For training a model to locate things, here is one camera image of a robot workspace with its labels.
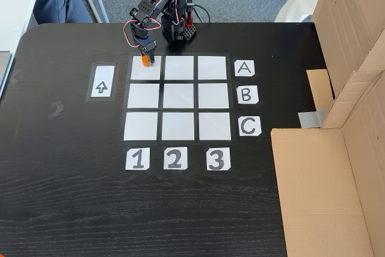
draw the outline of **orange block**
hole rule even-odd
[[[142,63],[144,66],[150,66],[149,58],[145,54],[142,54]]]

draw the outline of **black table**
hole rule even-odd
[[[122,112],[130,48],[122,24],[40,25],[21,39],[0,103],[0,253],[9,256],[286,256],[270,142],[315,111],[307,69],[325,63],[312,23],[197,25],[182,48],[155,31],[157,53],[254,60],[262,135],[231,145],[209,172],[204,146],[185,171],[126,171]],[[94,62],[118,61],[114,101],[85,102]],[[56,109],[57,116],[52,115]]]

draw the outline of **robotic arm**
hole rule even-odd
[[[152,66],[155,62],[156,40],[150,33],[152,29],[163,26],[163,35],[170,43],[176,40],[190,42],[196,33],[192,20],[194,6],[192,0],[142,0],[138,8],[131,10],[132,19],[126,22],[123,31],[127,42],[140,50],[145,66]],[[161,13],[163,14],[162,24],[156,20]],[[130,43],[127,37],[128,24],[130,24],[134,44]]]

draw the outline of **blue jeans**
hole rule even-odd
[[[38,24],[49,22],[92,22],[82,0],[36,0]]]

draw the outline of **cardboard box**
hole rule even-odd
[[[321,129],[271,132],[288,256],[383,257],[384,0],[319,0],[312,20],[336,98],[308,74]]]

